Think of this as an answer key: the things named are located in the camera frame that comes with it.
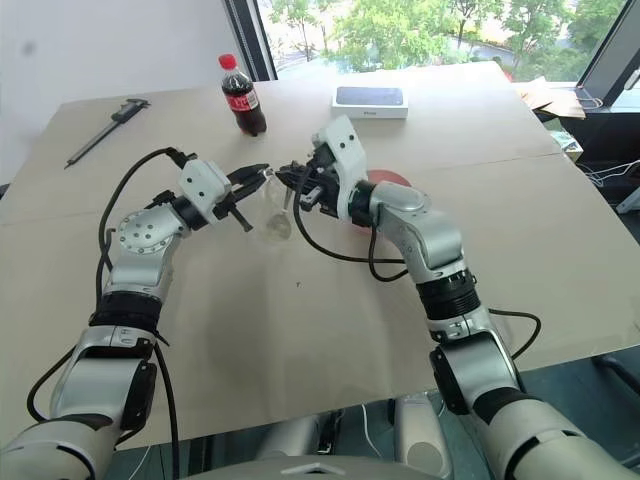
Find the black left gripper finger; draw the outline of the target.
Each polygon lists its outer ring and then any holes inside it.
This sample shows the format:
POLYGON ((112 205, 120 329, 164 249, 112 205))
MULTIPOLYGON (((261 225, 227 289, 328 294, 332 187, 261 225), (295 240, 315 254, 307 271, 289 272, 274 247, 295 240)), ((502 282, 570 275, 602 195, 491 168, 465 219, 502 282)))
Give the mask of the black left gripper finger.
POLYGON ((264 176, 251 176, 242 180, 233 191, 235 198, 246 198, 257 192, 265 183, 264 176))
POLYGON ((249 183, 260 176, 264 176, 264 172, 269 168, 268 164, 244 166, 228 173, 227 178, 231 183, 249 183))

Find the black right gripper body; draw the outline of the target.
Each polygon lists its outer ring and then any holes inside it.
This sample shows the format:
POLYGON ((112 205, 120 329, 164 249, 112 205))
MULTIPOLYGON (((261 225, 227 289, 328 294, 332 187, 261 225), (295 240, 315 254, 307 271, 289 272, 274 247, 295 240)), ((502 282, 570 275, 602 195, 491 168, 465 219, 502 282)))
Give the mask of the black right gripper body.
POLYGON ((325 215, 337 215, 339 196, 339 177, 335 169, 336 159, 327 144, 314 150, 307 163, 302 180, 300 205, 302 210, 310 212, 316 205, 325 215))

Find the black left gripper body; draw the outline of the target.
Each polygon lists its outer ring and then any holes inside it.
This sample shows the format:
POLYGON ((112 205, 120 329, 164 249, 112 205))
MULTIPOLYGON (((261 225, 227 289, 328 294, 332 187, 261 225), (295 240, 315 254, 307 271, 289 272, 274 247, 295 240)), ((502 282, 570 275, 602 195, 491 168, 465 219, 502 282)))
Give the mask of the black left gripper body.
POLYGON ((250 223, 240 213, 237 204, 249 195, 249 176, 250 174, 246 172, 233 172, 229 176, 229 179, 231 184, 236 185, 237 188, 235 190, 231 190, 221 201, 217 202, 216 206, 213 208, 213 213, 218 220, 222 220, 228 215, 231 215, 241 225, 245 232, 250 231, 250 223))

